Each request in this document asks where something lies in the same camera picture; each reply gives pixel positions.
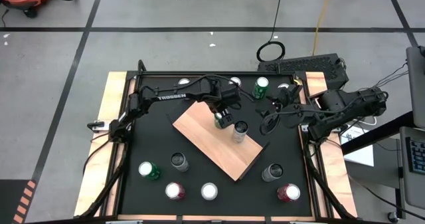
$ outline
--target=soda can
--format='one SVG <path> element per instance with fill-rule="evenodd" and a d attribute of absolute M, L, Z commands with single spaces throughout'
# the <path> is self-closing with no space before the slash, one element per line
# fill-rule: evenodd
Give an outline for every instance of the soda can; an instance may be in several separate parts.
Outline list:
<path fill-rule="evenodd" d="M 242 81 L 240 81 L 240 79 L 238 77 L 232 77 L 230 79 L 231 79 L 231 81 L 228 82 L 229 84 L 234 84 L 233 82 L 235 82 L 235 83 L 238 84 L 239 87 L 242 86 Z"/>
<path fill-rule="evenodd" d="M 139 166 L 139 173 L 142 177 L 149 180 L 155 180 L 161 175 L 158 167 L 151 162 L 142 162 Z"/>
<path fill-rule="evenodd" d="M 252 91 L 252 95 L 254 95 L 255 99 L 262 99 L 266 94 L 268 87 L 268 79 L 264 77 L 260 77 L 254 84 L 254 90 Z"/>
<path fill-rule="evenodd" d="M 294 184 L 289 183 L 278 188 L 278 198 L 284 202 L 297 201 L 299 195 L 299 188 Z"/>
<path fill-rule="evenodd" d="M 207 201 L 212 201 L 217 197 L 218 188 L 213 183 L 206 183 L 201 188 L 201 195 Z"/>
<path fill-rule="evenodd" d="M 288 87 L 289 87 L 289 84 L 285 84 L 285 83 L 279 84 L 278 86 L 278 88 L 288 88 Z"/>
<path fill-rule="evenodd" d="M 179 200 L 185 197 L 185 188 L 180 183 L 171 182 L 168 183 L 165 188 L 165 194 L 171 200 Z"/>
<path fill-rule="evenodd" d="M 284 174 L 284 169 L 279 164 L 271 164 L 261 173 L 261 177 L 264 181 L 274 181 Z"/>
<path fill-rule="evenodd" d="M 248 124 L 245 121 L 238 121 L 234 124 L 233 130 L 233 141 L 236 143 L 241 143 L 245 139 L 245 135 L 248 131 Z"/>
<path fill-rule="evenodd" d="M 171 156 L 171 165 L 181 172 L 185 172 L 189 168 L 189 163 L 182 153 L 175 153 Z"/>
<path fill-rule="evenodd" d="M 188 80 L 187 78 L 182 78 L 181 80 L 179 80 L 179 84 L 180 85 L 182 85 L 182 84 L 188 84 L 188 83 L 190 83 L 191 81 L 190 80 Z"/>
<path fill-rule="evenodd" d="M 215 113 L 214 114 L 214 124 L 215 124 L 215 127 L 216 128 L 218 128 L 218 129 L 222 129 L 221 128 L 221 125 L 220 125 L 220 119 L 221 119 L 221 114 L 220 113 Z"/>

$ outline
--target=gray floor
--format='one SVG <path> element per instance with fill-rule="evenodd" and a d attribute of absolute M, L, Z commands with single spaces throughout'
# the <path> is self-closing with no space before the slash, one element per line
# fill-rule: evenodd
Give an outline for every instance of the gray floor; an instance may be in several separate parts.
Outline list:
<path fill-rule="evenodd" d="M 30 27 L 31 32 L 0 29 L 0 179 L 32 177 L 82 38 L 82 32 L 41 32 L 36 28 L 85 27 L 94 1 L 50 0 L 36 19 L 16 10 L 6 15 L 8 27 Z M 211 27 L 213 32 L 88 35 L 27 222 L 72 217 L 92 137 L 86 124 L 98 115 L 109 71 L 134 70 L 140 58 L 148 70 L 256 70 L 256 50 L 270 38 L 270 32 L 215 30 L 271 27 L 277 1 L 101 0 L 93 27 Z M 398 0 L 414 28 L 425 28 L 420 1 Z M 322 4 L 323 0 L 282 0 L 277 26 L 315 27 Z M 391 0 L 330 0 L 322 26 L 402 28 L 402 23 Z M 286 58 L 311 55 L 314 33 L 275 36 L 285 44 Z M 414 36 L 419 44 L 425 43 L 424 33 Z M 350 78 L 345 90 L 352 91 L 374 85 L 400 67 L 408 46 L 406 33 L 320 33 L 316 54 L 337 53 L 345 59 Z M 264 58 L 274 58 L 277 52 L 267 48 Z M 383 89 L 390 98 L 388 110 L 378 117 L 378 126 L 411 109 L 407 76 Z M 366 185 L 394 201 L 393 189 Z M 360 217 L 386 221 L 385 214 L 393 208 L 356 183 L 351 187 Z M 423 210 L 409 209 L 425 215 Z M 419 220 L 408 216 L 404 222 Z"/>

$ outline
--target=red soda can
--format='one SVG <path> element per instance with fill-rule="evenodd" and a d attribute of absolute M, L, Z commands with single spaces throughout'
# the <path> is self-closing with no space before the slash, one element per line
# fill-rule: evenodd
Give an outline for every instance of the red soda can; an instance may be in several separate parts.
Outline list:
<path fill-rule="evenodd" d="M 169 199 L 179 200 L 185 197 L 185 189 L 180 183 L 171 182 L 165 188 L 165 194 Z"/>
<path fill-rule="evenodd" d="M 278 198 L 285 202 L 297 201 L 300 192 L 299 188 L 294 184 L 286 184 L 283 187 L 278 188 Z"/>

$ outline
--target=black keyboard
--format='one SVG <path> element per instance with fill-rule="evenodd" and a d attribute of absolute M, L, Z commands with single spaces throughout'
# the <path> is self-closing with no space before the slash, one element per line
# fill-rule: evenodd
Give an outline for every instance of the black keyboard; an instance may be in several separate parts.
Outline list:
<path fill-rule="evenodd" d="M 327 88 L 339 89 L 348 81 L 348 77 L 338 59 L 337 54 L 328 54 L 266 61 L 258 65 L 258 71 L 280 74 L 293 71 L 323 72 Z"/>
<path fill-rule="evenodd" d="M 425 175 L 425 143 L 411 140 L 407 150 L 410 171 Z"/>

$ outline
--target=can lid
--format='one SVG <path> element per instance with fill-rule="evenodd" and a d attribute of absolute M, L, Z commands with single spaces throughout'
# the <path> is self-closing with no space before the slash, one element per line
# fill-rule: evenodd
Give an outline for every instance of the can lid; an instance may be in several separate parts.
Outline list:
<path fill-rule="evenodd" d="M 270 166 L 270 174 L 274 177 L 281 177 L 284 174 L 284 169 L 279 164 L 272 164 Z"/>
<path fill-rule="evenodd" d="M 141 175 L 149 175 L 152 171 L 152 164 L 150 162 L 142 162 L 139 166 L 139 173 Z"/>
<path fill-rule="evenodd" d="M 290 184 L 289 187 L 286 188 L 286 195 L 292 200 L 297 200 L 299 198 L 299 188 L 294 184 Z"/>
<path fill-rule="evenodd" d="M 221 115 L 220 113 L 215 113 L 215 114 L 214 114 L 214 117 L 215 117 L 216 119 L 221 119 L 221 118 L 222 118 L 222 115 Z"/>
<path fill-rule="evenodd" d="M 180 166 L 185 162 L 185 157 L 182 153 L 175 153 L 171 156 L 171 163 L 174 166 Z"/>
<path fill-rule="evenodd" d="M 190 80 L 188 80 L 187 78 L 182 78 L 181 80 L 179 80 L 179 84 L 188 84 L 188 83 L 190 83 L 191 81 Z"/>
<path fill-rule="evenodd" d="M 240 79 L 238 77 L 232 77 L 230 79 L 233 80 L 235 83 L 237 83 L 240 86 Z"/>
<path fill-rule="evenodd" d="M 214 185 L 213 183 L 206 183 L 204 184 L 204 186 L 202 186 L 201 195 L 205 199 L 213 199 L 217 196 L 217 193 L 218 193 L 217 186 Z"/>
<path fill-rule="evenodd" d="M 279 84 L 278 86 L 278 88 L 288 88 L 288 87 L 289 87 L 289 84 L 285 84 L 285 83 Z"/>
<path fill-rule="evenodd" d="M 180 193 L 180 187 L 177 183 L 169 183 L 167 187 L 165 188 L 165 194 L 167 194 L 168 197 L 177 197 Z"/>
<path fill-rule="evenodd" d="M 268 85 L 268 79 L 267 78 L 264 78 L 264 77 L 260 77 L 257 80 L 257 84 L 260 87 L 267 87 L 267 85 Z"/>
<path fill-rule="evenodd" d="M 248 130 L 248 124 L 245 121 L 238 121 L 234 124 L 234 129 L 237 132 L 244 133 Z"/>

